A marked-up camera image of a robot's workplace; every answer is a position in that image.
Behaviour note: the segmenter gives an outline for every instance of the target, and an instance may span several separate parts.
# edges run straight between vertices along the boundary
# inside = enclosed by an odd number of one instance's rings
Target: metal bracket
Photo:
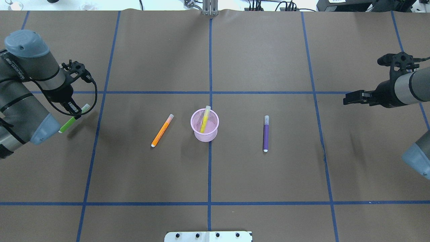
[[[169,232],[164,242],[252,242],[251,231]]]
[[[218,0],[203,0],[202,14],[206,16],[217,16],[218,11]]]
[[[194,0],[184,0],[184,6],[187,8],[194,7]]]

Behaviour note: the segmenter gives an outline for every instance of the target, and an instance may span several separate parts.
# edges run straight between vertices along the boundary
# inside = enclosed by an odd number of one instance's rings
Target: white metal plate
[[[164,242],[252,242],[252,232],[169,232],[164,237]]]

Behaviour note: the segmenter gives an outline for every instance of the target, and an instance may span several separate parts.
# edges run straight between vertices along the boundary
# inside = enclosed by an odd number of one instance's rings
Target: orange marker
[[[170,122],[172,121],[174,115],[170,114],[163,126],[161,127],[160,131],[158,131],[157,136],[155,136],[155,139],[151,143],[151,147],[155,147],[158,144],[158,141],[161,139],[161,136],[163,136],[164,132],[166,131],[167,127],[169,126]]]

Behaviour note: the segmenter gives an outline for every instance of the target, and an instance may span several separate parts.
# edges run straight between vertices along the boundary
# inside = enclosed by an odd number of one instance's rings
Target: purple marker
[[[269,151],[269,115],[264,117],[263,151]]]

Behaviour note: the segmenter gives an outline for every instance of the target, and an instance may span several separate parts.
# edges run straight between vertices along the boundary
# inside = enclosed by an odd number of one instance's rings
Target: marker
[[[209,113],[211,111],[211,106],[206,106],[205,114],[203,115],[202,127],[200,128],[200,133],[204,133],[206,129],[206,124],[208,123]]]
[[[264,117],[263,151],[269,151],[269,115]]]
[[[88,105],[88,103],[87,104],[85,104],[83,107],[82,107],[82,111],[81,111],[81,113],[85,113],[88,109],[89,109],[89,105]],[[76,119],[76,117],[72,117],[71,119],[69,119],[69,121],[67,121],[61,128],[60,128],[60,130],[58,131],[59,133],[64,133],[70,126],[72,126],[72,124],[76,121],[77,119]]]
[[[155,136],[154,140],[151,143],[151,147],[155,147],[158,144],[158,141],[161,139],[161,136],[163,136],[164,132],[166,131],[167,127],[169,126],[170,122],[172,121],[174,115],[170,114],[167,120],[164,122],[163,126],[161,127],[160,131],[158,131],[157,136]]]

